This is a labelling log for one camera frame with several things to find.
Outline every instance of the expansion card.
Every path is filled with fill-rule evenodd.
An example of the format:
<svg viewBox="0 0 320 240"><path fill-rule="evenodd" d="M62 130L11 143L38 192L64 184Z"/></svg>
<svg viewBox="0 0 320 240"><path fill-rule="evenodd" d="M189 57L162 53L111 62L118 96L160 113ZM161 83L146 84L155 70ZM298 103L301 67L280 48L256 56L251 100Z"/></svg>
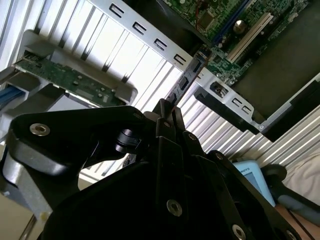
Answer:
<svg viewBox="0 0 320 240"><path fill-rule="evenodd" d="M54 63L32 53L27 54L22 60L16 62L15 68L22 72L41 77L100 107L126 105L115 97L115 93L111 89L96 80L69 66Z"/></svg>

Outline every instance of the metal screw head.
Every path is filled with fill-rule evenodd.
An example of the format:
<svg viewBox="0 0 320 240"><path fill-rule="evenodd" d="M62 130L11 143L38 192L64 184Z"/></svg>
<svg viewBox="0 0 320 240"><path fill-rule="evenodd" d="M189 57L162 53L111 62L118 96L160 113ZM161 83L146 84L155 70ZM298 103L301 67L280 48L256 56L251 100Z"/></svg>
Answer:
<svg viewBox="0 0 320 240"><path fill-rule="evenodd" d="M195 135L193 135L192 133L189 133L189 138L191 138L192 140L196 140L197 137Z"/></svg>
<svg viewBox="0 0 320 240"><path fill-rule="evenodd" d="M221 156L221 154L219 154L219 153L216 153L215 156L216 156L219 160L224 159L223 156Z"/></svg>
<svg viewBox="0 0 320 240"><path fill-rule="evenodd" d="M168 200L166 202L166 208L168 209L169 213L176 217L180 217L182 215L182 207L176 200Z"/></svg>
<svg viewBox="0 0 320 240"><path fill-rule="evenodd" d="M50 212L46 212L46 211L41 212L39 215L39 220L43 223L46 223L46 221L50 217L50 214L51 214Z"/></svg>
<svg viewBox="0 0 320 240"><path fill-rule="evenodd" d="M50 133L50 128L42 123L34 123L29 129L31 133L40 137L47 136Z"/></svg>
<svg viewBox="0 0 320 240"><path fill-rule="evenodd" d="M232 225L232 231L239 240L246 240L246 234L237 224Z"/></svg>
<svg viewBox="0 0 320 240"><path fill-rule="evenodd" d="M289 230L287 230L286 233L289 235L289 237L290 237L292 240L297 240L297 238L295 237L295 235L293 235L293 233L290 232Z"/></svg>

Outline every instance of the pcie slot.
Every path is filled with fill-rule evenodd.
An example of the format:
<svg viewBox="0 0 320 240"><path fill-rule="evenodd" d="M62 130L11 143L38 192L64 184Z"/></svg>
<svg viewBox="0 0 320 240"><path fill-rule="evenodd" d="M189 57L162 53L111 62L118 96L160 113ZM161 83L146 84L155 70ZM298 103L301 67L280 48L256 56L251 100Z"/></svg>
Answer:
<svg viewBox="0 0 320 240"><path fill-rule="evenodd" d="M265 28L265 26L271 21L274 16L270 12L266 12L259 18L259 20L253 25L248 33L241 39L241 41L235 46L235 48L228 54L226 59L230 63L234 63L236 59L244 52L248 45L255 39L255 37Z"/></svg>
<svg viewBox="0 0 320 240"><path fill-rule="evenodd" d="M236 22L237 18L240 16L240 14L246 9L247 5L251 3L252 0L244 0L239 8L235 11L235 13L229 18L229 20L226 22L226 24L222 27L220 32L214 36L212 40L212 44L216 45L221 38L226 34L226 32L229 30L229 28Z"/></svg>

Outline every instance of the green circuit board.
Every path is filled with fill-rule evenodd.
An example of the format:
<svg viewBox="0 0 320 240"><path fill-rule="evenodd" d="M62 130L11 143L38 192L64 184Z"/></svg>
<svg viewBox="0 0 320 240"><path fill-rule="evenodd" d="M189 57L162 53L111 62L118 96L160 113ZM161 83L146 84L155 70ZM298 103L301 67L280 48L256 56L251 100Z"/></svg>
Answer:
<svg viewBox="0 0 320 240"><path fill-rule="evenodd" d="M207 68L229 86L244 77L268 45L309 3L308 0L163 1L212 42L213 54ZM242 32L236 28L238 22L245 25Z"/></svg>
<svg viewBox="0 0 320 240"><path fill-rule="evenodd" d="M29 53L22 60L15 63L15 68L41 77L70 93L80 96L99 107L113 107L126 105L115 97L114 92L96 80L72 69L54 63L46 58Z"/></svg>

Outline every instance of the connector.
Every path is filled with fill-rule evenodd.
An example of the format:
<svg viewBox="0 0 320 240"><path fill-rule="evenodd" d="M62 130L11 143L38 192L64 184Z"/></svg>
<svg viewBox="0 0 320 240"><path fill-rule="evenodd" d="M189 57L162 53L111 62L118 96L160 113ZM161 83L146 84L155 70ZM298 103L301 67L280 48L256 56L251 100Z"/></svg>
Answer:
<svg viewBox="0 0 320 240"><path fill-rule="evenodd" d="M274 16L270 12L266 12L260 19L253 25L248 33L241 39L241 41L234 47L228 54L226 59L230 63L234 63L236 59L244 52L249 44L256 38L256 36L265 28Z"/></svg>

